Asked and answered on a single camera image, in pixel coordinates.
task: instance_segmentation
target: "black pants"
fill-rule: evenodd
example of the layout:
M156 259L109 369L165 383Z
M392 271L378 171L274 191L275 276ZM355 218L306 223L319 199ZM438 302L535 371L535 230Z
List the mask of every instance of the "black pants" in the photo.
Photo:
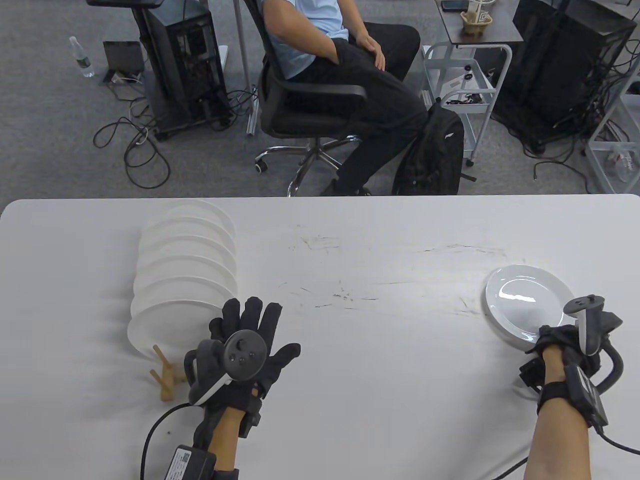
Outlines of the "black pants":
M417 30L405 25L365 23L369 34L380 44L387 61L386 72L374 65L374 55L355 45L355 39L334 40L340 64L316 58L291 81L306 83L355 84L367 91L367 105L360 120L372 128L354 131L363 142L338 171L338 185L347 191L361 188L371 175L398 155L424 127L424 103L403 80L420 48ZM303 102L305 109L348 117L348 102L323 99L317 104Z

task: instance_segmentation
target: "water bottle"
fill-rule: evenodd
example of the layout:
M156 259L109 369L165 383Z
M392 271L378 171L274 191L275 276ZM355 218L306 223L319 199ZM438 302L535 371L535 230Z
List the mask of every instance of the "water bottle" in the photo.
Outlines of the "water bottle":
M606 174L628 183L636 174L636 164L628 150L616 145L605 160Z
M95 72L93 71L89 57L87 57L82 45L78 43L77 38L74 36L69 38L69 42L71 42L71 51L73 52L78 66L80 67L82 75L85 77L93 77Z

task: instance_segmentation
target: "office chair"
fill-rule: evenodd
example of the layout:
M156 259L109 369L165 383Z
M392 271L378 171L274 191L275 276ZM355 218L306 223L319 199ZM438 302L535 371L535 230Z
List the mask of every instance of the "office chair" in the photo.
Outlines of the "office chair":
M302 156L296 176L293 177L287 189L287 196L296 196L302 179L314 161L321 160L336 170L340 168L340 162L330 156L327 151L352 141L358 141L358 138L350 135L350 133L355 131L355 126L359 124L358 117L367 102L367 93L360 85L286 81L258 9L257 0L244 0L244 3L247 5L255 26L260 33L266 54L258 81L258 99L261 110L260 126L262 131L274 138L309 139L307 147L282 145L267 148L255 158L255 168L259 173L267 170L267 164L263 160L267 155ZM322 95L323 98L338 96L349 99L354 102L355 106L349 118L324 113L308 113L295 110L286 104L285 100L290 93ZM321 143L321 138L331 138L332 140Z

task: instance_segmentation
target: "forearm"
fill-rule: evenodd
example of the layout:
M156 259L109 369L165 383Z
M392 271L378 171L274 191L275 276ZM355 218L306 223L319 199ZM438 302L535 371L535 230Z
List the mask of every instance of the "forearm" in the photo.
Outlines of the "forearm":
M213 432L209 452L216 455L216 470L232 472L236 467L238 432L244 417L242 410L227 408Z
M355 0L338 0L338 6L342 12L342 23L354 37L357 38L361 32L367 31Z
M560 349L549 347L543 357L547 370L545 383L564 381ZM540 409L524 479L591 479L588 426L567 400L554 398Z
M265 2L264 20L267 30L290 47L337 62L333 40L318 30L308 18L288 2L282 0Z

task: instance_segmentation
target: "chair wheel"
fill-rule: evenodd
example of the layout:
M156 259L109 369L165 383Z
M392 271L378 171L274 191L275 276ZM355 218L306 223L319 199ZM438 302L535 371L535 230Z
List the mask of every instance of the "chair wheel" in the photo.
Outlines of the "chair wheel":
M265 162L262 159L259 159L256 163L255 163L255 169L258 173L264 173L269 169L269 166L267 165L267 162Z

